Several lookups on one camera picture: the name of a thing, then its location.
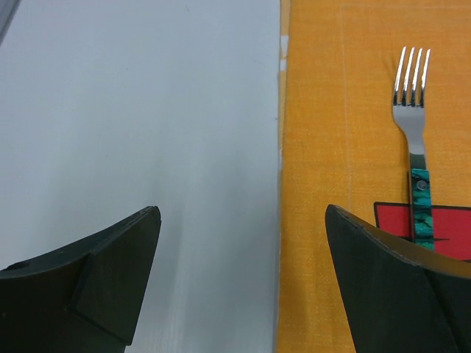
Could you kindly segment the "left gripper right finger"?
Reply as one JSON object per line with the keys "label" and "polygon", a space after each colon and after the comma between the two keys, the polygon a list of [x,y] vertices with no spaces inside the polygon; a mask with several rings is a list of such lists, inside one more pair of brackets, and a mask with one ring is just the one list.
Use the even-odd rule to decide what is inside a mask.
{"label": "left gripper right finger", "polygon": [[330,204],[325,228],[357,352],[469,352],[470,264]]}

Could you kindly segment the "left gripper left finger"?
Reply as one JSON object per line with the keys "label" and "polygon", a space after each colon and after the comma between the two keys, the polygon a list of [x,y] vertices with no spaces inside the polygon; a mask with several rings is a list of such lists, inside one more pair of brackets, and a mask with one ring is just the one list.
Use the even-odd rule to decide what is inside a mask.
{"label": "left gripper left finger", "polygon": [[156,206],[1,270],[2,352],[124,352],[161,228]]}

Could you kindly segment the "orange Mickey Mouse placemat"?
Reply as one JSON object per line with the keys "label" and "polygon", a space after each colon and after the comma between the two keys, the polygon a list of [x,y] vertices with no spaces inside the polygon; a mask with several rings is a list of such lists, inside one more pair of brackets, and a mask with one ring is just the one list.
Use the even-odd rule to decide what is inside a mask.
{"label": "orange Mickey Mouse placemat", "polygon": [[405,47],[430,56],[425,143],[438,250],[470,256],[470,3],[284,1],[279,352],[353,352],[325,234],[336,204],[408,232],[407,148],[392,118]]}

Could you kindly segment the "fork with green handle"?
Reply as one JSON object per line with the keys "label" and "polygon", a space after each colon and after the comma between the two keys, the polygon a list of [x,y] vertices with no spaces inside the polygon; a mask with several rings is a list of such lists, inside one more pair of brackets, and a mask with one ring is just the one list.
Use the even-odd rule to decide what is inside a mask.
{"label": "fork with green handle", "polygon": [[402,48],[394,80],[392,116],[407,143],[411,241],[433,251],[431,177],[424,139],[430,55],[430,49]]}

